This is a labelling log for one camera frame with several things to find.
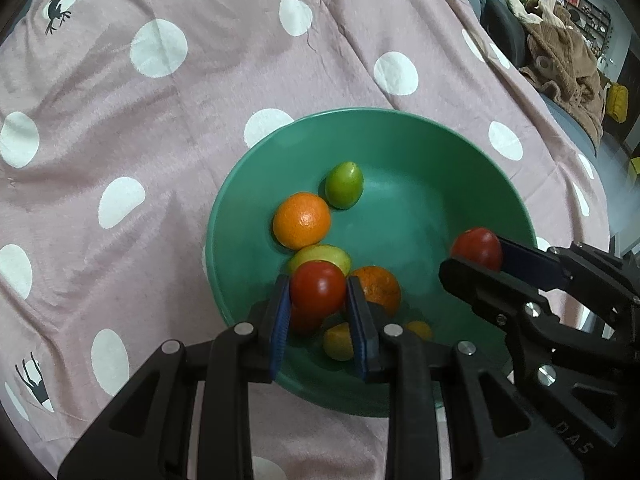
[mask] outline bowl rim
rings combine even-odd
[[[527,206],[523,202],[522,197],[520,196],[520,193],[518,192],[518,190],[515,188],[515,186],[513,185],[511,180],[509,179],[509,177],[504,173],[502,168],[500,168],[500,166],[498,166],[496,164],[496,162],[490,156],[488,156],[483,150],[478,148],[474,143],[472,143],[470,140],[468,140],[465,137],[463,137],[461,134],[459,134],[456,131],[450,129],[449,127],[445,126],[444,124],[437,123],[436,121],[433,121],[433,120],[431,120],[429,118],[422,117],[422,116],[419,116],[419,115],[416,115],[416,114],[411,114],[411,113],[408,113],[408,112],[403,112],[401,110],[395,110],[395,109],[389,109],[389,108],[350,107],[350,108],[336,108],[334,110],[326,110],[324,112],[318,112],[316,114],[311,114],[311,115],[307,115],[307,116],[304,116],[304,117],[300,117],[299,119],[296,119],[292,123],[285,124],[284,126],[279,127],[277,130],[274,130],[269,135],[265,136],[259,142],[254,144],[240,158],[240,160],[238,160],[238,162],[236,162],[236,164],[233,166],[233,168],[231,169],[229,174],[226,176],[225,181],[222,183],[222,186],[220,186],[220,189],[218,190],[218,193],[216,195],[216,199],[214,200],[213,207],[211,208],[211,212],[209,214],[209,221],[207,223],[207,233],[206,233],[206,240],[205,240],[205,262],[206,262],[206,270],[207,270],[207,281],[209,282],[209,287],[210,287],[210,289],[211,289],[211,291],[213,293],[213,298],[214,298],[214,300],[216,302],[216,308],[219,311],[220,315],[222,316],[222,319],[224,320],[224,322],[225,322],[227,327],[232,326],[236,322],[231,318],[231,315],[228,313],[228,311],[225,308],[222,308],[222,305],[224,304],[224,301],[223,301],[222,294],[220,293],[220,285],[219,285],[218,276],[217,276],[216,269],[215,269],[215,264],[214,264],[213,236],[212,236],[212,234],[213,234],[213,226],[214,226],[214,223],[215,223],[216,218],[218,216],[218,211],[219,211],[220,205],[222,203],[222,197],[224,196],[224,194],[226,192],[226,188],[230,185],[230,183],[233,180],[233,178],[235,177],[236,173],[238,173],[241,170],[241,168],[244,166],[244,164],[247,162],[247,160],[257,150],[259,150],[260,147],[263,144],[269,142],[274,136],[276,136],[284,128],[289,128],[293,124],[297,124],[297,123],[299,123],[301,121],[311,120],[311,119],[318,118],[318,117],[321,117],[321,116],[324,116],[324,115],[328,115],[328,114],[336,114],[336,113],[343,113],[343,112],[369,112],[369,111],[383,112],[383,113],[387,113],[387,114],[400,115],[400,116],[405,116],[405,117],[410,117],[410,118],[413,118],[413,119],[421,120],[421,121],[423,121],[423,122],[425,122],[427,124],[430,124],[431,126],[436,126],[437,128],[440,128],[440,129],[445,130],[446,132],[448,132],[450,134],[453,134],[453,135],[457,136],[459,139],[461,139],[462,141],[467,143],[473,150],[476,150],[476,152],[478,152],[479,155],[483,156],[486,160],[488,160],[489,163],[502,175],[502,177],[505,179],[505,181],[511,187],[511,190],[516,195],[516,197],[517,197],[518,201],[520,202],[520,205],[522,206],[522,209],[524,210],[524,213],[525,213],[525,218],[526,218],[526,221],[527,221],[527,227],[529,228],[529,235],[530,235],[530,238],[531,238],[530,241],[531,241],[533,247],[536,246],[536,232],[535,232],[535,229],[533,227],[533,223],[531,221],[531,217],[529,215],[529,209],[527,208]],[[510,370],[510,361],[511,360],[509,359],[508,362],[502,367],[504,370]],[[284,387],[284,389],[286,389],[286,390],[288,390],[288,391],[290,391],[290,392],[292,392],[292,393],[294,393],[296,395],[298,395],[298,394],[300,394],[302,392],[300,387],[297,386],[296,381],[294,379],[291,379],[289,376],[286,376],[286,375],[283,375],[283,374],[279,373],[277,378],[276,378],[276,382],[280,386]],[[312,403],[318,404],[319,406],[324,406],[324,403],[322,402],[320,397],[316,396],[316,394],[313,394],[313,393],[310,394],[309,390],[305,390],[304,391],[303,398],[306,399],[306,400],[309,400]],[[367,416],[365,413],[352,413],[352,415]]]

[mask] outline black printed animal pattern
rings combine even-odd
[[[47,410],[49,410],[50,412],[53,411],[53,408],[51,407],[51,402],[49,400],[49,394],[47,393],[47,389],[44,385],[44,379],[42,378],[42,372],[40,371],[40,367],[38,366],[38,362],[36,361],[36,359],[33,357],[33,352],[31,352],[30,354],[31,356],[31,361],[33,362],[33,365],[36,368],[36,371],[39,375],[39,377],[33,378],[33,379],[37,379],[38,382],[34,381],[31,376],[29,375],[29,372],[27,371],[27,364],[25,362],[25,360],[22,360],[22,370],[24,371],[24,375],[21,373],[20,369],[18,368],[18,365],[15,365],[15,371],[18,373],[18,377],[21,378],[22,382],[24,384],[26,384],[27,388],[31,390],[31,393],[33,393],[33,396],[36,398],[36,400]]]
[[[62,10],[62,0],[51,0],[49,7],[47,7],[47,16],[49,17],[49,25],[47,25],[47,29],[44,32],[45,36],[49,33],[53,34],[53,31],[57,30],[53,26],[55,20],[60,20],[58,23],[58,27],[60,27],[67,18],[71,17],[71,12]]]

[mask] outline screw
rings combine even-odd
[[[180,349],[180,343],[175,339],[169,339],[162,343],[161,349],[165,354],[175,354]]]
[[[238,335],[249,335],[253,331],[254,331],[254,326],[251,323],[247,323],[244,321],[242,323],[238,323],[234,327],[234,332],[237,333]]]
[[[471,341],[460,341],[458,343],[458,351],[464,355],[473,355],[476,353],[476,345]]]
[[[538,317],[542,312],[539,304],[533,303],[533,301],[529,301],[529,303],[524,304],[524,311],[529,314],[531,317]]]
[[[385,334],[391,337],[398,337],[403,332],[402,327],[400,325],[396,325],[395,323],[389,323],[388,325],[385,325],[383,331],[385,332]]]
[[[552,365],[542,365],[538,368],[538,381],[543,386],[551,386],[556,382],[556,370]]]

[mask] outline bookshelf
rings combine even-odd
[[[611,28],[611,16],[606,10],[599,9],[589,0],[557,0],[565,9],[575,9],[580,15],[576,27],[588,40],[593,55],[599,58],[606,54],[607,37]]]

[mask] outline yellow bag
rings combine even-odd
[[[613,83],[607,96],[607,115],[610,115],[617,123],[626,121],[626,112],[629,106],[629,90],[626,86]]]

